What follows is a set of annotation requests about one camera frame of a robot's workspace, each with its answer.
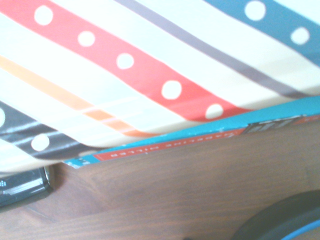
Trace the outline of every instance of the black round object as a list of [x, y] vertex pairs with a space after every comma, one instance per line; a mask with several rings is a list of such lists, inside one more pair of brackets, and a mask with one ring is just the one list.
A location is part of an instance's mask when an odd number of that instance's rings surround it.
[[249, 219], [231, 240], [291, 240], [320, 227], [320, 190], [288, 197]]

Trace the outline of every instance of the blue stripe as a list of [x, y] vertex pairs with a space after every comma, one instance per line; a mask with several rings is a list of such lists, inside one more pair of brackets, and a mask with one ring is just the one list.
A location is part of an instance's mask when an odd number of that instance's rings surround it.
[[291, 240], [296, 238], [297, 236], [304, 234], [306, 232], [312, 231], [316, 228], [320, 227], [320, 220], [314, 221], [306, 226], [303, 226], [302, 228], [290, 233], [289, 235], [285, 236], [281, 240]]
[[[266, 6], [262, 20], [247, 18], [245, 7], [250, 0], [204, 0], [229, 16], [284, 43], [320, 67], [320, 26], [273, 0], [260, 0]], [[291, 41], [291, 33], [299, 27], [305, 27], [310, 39], [303, 45]]]

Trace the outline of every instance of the gray stripe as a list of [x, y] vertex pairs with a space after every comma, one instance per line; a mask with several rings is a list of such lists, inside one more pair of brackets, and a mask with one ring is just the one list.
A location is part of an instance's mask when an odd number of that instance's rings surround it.
[[224, 52], [214, 48], [213, 46], [205, 43], [199, 38], [193, 36], [189, 32], [183, 30], [181, 27], [175, 25], [173, 22], [164, 18], [163, 16], [157, 14], [151, 9], [145, 7], [144, 5], [134, 1], [134, 0], [115, 0], [117, 3], [123, 5], [124, 7], [130, 9], [146, 20], [150, 21], [154, 25], [158, 26], [162, 30], [168, 32], [172, 36], [181, 40], [182, 42], [192, 46], [198, 51], [206, 54], [207, 56], [217, 60], [218, 62], [228, 66], [229, 68], [235, 70], [239, 74], [247, 77], [253, 82], [277, 92], [278, 94], [294, 98], [301, 99], [305, 97], [310, 97], [310, 95], [305, 94], [296, 90], [295, 88], [279, 82], [270, 76], [258, 71], [257, 69], [225, 54]]

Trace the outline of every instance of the table surface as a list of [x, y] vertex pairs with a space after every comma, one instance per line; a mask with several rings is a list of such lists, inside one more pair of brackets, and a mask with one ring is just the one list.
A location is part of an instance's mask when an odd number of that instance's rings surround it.
[[320, 189], [319, 145], [313, 122], [80, 169], [58, 164], [56, 191], [0, 214], [0, 238], [229, 240], [265, 207]]

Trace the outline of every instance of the polka dot fabric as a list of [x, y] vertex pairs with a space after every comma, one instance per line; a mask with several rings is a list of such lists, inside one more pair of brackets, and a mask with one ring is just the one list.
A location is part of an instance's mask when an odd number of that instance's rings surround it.
[[67, 160], [320, 94], [316, 22], [273, 0], [174, 2], [2, 0], [2, 144]]

